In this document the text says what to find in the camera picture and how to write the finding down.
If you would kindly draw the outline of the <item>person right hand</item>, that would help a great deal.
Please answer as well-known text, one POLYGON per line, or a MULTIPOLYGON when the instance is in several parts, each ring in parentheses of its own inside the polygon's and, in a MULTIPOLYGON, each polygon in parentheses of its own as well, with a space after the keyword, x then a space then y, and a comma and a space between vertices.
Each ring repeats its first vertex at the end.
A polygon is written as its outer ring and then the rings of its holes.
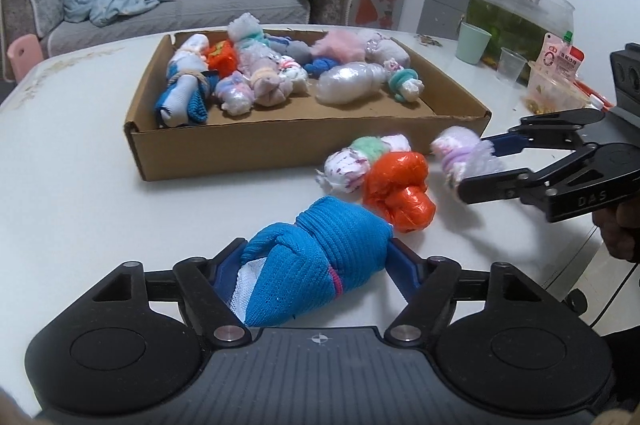
POLYGON ((639 261, 639 198, 634 197, 592 214, 592 221, 600 230, 603 243, 614 258, 639 261))

